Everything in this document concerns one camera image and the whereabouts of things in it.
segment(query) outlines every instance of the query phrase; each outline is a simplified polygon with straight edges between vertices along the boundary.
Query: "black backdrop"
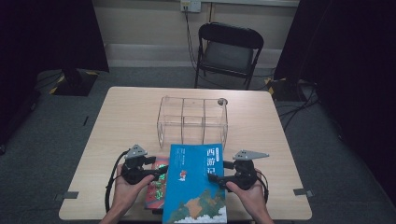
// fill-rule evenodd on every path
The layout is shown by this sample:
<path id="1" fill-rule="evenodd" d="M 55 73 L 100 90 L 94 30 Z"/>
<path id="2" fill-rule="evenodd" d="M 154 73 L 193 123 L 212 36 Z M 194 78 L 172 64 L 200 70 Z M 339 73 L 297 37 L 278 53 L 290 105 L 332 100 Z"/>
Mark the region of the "black backdrop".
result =
<path id="1" fill-rule="evenodd" d="M 37 75 L 64 67 L 108 72 L 92 1 L 1 1 L 0 143 Z"/>
<path id="2" fill-rule="evenodd" d="M 318 96 L 396 204 L 396 3 L 301 0 L 276 78 Z"/>

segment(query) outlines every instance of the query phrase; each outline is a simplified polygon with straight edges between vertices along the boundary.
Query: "blue book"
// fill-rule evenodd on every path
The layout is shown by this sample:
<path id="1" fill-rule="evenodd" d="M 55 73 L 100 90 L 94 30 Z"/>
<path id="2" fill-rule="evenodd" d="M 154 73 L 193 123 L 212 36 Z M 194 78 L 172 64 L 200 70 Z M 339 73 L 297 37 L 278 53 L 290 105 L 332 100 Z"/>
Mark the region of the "blue book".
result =
<path id="1" fill-rule="evenodd" d="M 224 176 L 222 145 L 172 145 L 163 223 L 227 223 L 225 189 L 207 174 Z"/>

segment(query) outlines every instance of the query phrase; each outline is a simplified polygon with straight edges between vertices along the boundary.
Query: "black chair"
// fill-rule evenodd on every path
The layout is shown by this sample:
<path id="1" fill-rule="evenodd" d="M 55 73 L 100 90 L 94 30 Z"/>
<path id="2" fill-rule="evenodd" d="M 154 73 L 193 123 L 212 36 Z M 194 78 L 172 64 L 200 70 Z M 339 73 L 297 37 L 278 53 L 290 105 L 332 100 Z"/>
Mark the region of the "black chair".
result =
<path id="1" fill-rule="evenodd" d="M 223 75 L 242 77 L 246 90 L 250 85 L 264 40 L 256 31 L 229 24 L 210 22 L 199 29 L 198 63 L 194 88 L 200 69 Z M 204 49 L 203 40 L 207 41 Z"/>

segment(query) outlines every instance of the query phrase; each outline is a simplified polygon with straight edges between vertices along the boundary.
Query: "chair backrest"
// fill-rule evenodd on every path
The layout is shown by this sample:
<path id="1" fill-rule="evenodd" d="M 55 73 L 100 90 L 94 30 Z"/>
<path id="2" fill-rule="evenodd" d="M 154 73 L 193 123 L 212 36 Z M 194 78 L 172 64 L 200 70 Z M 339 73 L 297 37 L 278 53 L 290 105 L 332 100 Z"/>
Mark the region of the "chair backrest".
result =
<path id="1" fill-rule="evenodd" d="M 210 22 L 202 25 L 198 36 L 201 46 L 202 39 L 248 49 L 262 49 L 264 45 L 262 36 L 256 31 L 220 22 Z"/>

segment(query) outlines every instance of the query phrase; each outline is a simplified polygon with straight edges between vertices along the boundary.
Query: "cartoon character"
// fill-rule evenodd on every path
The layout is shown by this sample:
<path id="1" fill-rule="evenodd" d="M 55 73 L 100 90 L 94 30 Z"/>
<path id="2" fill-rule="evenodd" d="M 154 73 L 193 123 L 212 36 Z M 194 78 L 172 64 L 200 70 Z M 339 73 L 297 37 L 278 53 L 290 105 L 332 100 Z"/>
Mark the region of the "cartoon character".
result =
<path id="1" fill-rule="evenodd" d="M 180 172 L 180 181 L 186 181 L 186 175 L 187 175 L 187 171 L 185 171 L 185 170 L 182 170 L 181 172 Z"/>

